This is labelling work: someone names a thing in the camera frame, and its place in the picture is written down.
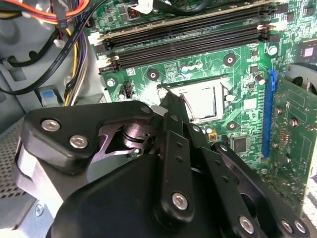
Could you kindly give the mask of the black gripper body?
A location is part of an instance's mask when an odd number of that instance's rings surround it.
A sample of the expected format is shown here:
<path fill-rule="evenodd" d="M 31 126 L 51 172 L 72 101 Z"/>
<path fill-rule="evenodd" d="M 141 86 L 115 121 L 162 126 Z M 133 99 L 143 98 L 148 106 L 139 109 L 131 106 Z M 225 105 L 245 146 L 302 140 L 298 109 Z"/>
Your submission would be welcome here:
<path fill-rule="evenodd" d="M 167 203 L 176 192 L 193 191 L 188 206 L 193 220 L 174 224 L 165 217 L 161 192 Z M 190 161 L 166 167 L 155 155 L 125 164 L 70 195 L 51 228 L 53 238 L 233 238 L 212 186 L 193 171 Z"/>

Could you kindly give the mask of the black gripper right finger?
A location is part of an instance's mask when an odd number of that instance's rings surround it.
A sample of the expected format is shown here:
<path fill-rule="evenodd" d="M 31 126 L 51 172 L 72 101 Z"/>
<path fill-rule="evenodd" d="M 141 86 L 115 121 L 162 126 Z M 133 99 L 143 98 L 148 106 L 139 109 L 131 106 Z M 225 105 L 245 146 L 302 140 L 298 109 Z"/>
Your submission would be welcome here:
<path fill-rule="evenodd" d="M 210 145 L 186 113 L 185 98 L 173 96 L 172 107 L 185 123 L 192 164 L 214 189 L 218 221 L 225 238 L 308 238 L 310 231 L 260 176 L 226 144 Z"/>

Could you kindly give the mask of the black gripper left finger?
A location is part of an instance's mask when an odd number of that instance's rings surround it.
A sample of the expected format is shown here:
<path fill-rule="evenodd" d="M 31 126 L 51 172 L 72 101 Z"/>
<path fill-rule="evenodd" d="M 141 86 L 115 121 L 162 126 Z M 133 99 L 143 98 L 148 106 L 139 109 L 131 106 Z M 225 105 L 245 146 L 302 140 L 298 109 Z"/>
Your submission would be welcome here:
<path fill-rule="evenodd" d="M 190 161 L 185 122 L 172 107 L 173 96 L 167 93 L 153 108 L 128 101 L 29 112 L 17 152 L 17 185 L 42 200 L 55 220 L 74 192 L 142 156 L 158 156 L 164 167 L 173 158 Z M 164 189 L 164 216 L 173 223 L 191 222 L 193 198 L 192 190 L 176 192 L 168 204 Z"/>

